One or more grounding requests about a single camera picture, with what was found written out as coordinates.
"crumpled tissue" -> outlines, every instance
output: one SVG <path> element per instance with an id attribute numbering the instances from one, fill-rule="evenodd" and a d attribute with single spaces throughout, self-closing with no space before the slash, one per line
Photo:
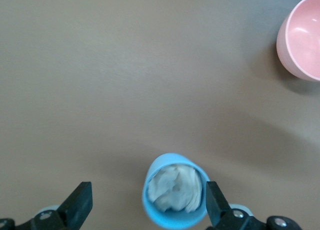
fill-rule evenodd
<path id="1" fill-rule="evenodd" d="M 149 200 L 163 212 L 185 209 L 190 213 L 200 206 L 202 182 L 194 168 L 182 164 L 169 165 L 151 179 L 147 193 Z"/>

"bolt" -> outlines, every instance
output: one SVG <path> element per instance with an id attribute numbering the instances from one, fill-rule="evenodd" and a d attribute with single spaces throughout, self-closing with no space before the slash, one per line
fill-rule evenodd
<path id="1" fill-rule="evenodd" d="M 241 211 L 239 211 L 239 210 L 234 210 L 234 211 L 233 211 L 233 215 L 234 215 L 235 217 L 241 218 L 241 219 L 244 217 L 244 214 L 243 214 Z"/>
<path id="2" fill-rule="evenodd" d="M 280 218 L 276 218 L 274 220 L 274 222 L 275 222 L 275 224 L 277 224 L 280 227 L 286 227 L 287 226 L 287 223 L 283 219 L 280 219 Z"/>
<path id="3" fill-rule="evenodd" d="M 51 214 L 52 214 L 52 212 L 47 212 L 47 213 L 43 212 L 43 213 L 41 213 L 40 220 L 45 220 L 47 218 L 50 218 Z"/>

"white cloth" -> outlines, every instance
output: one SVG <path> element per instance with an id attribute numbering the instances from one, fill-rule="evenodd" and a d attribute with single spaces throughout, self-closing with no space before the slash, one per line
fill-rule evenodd
<path id="1" fill-rule="evenodd" d="M 162 168 L 148 185 L 148 197 L 161 211 L 172 209 L 187 213 L 201 203 L 202 182 L 198 172 L 187 165 Z"/>

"cup rim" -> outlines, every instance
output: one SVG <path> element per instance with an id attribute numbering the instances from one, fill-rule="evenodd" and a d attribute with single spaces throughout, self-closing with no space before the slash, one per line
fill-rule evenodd
<path id="1" fill-rule="evenodd" d="M 293 10 L 290 12 L 289 16 L 288 16 L 288 19 L 286 21 L 286 25 L 285 25 L 285 45 L 286 45 L 286 48 L 288 50 L 288 53 L 289 53 L 289 56 L 291 58 L 291 60 L 294 62 L 294 64 L 296 65 L 296 67 L 303 73 L 305 74 L 306 76 L 310 77 L 311 79 L 313 80 L 316 80 L 316 81 L 320 81 L 320 77 L 316 77 L 314 75 L 311 75 L 309 74 L 307 71 L 305 71 L 299 64 L 298 62 L 296 61 L 294 55 L 292 54 L 292 51 L 289 47 L 289 37 L 288 37 L 288 32 L 289 32 L 289 24 L 291 22 L 291 19 L 293 17 L 293 15 L 295 14 L 296 10 L 304 3 L 306 2 L 307 0 L 301 0 L 294 8 Z"/>

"gray table surface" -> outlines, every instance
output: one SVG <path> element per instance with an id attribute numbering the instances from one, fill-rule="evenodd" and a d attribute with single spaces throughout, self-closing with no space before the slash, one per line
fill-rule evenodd
<path id="1" fill-rule="evenodd" d="M 299 1 L 0 0 L 0 217 L 92 181 L 83 230 L 160 229 L 143 182 L 177 152 L 259 220 L 318 229 L 320 84 L 275 47 Z"/>

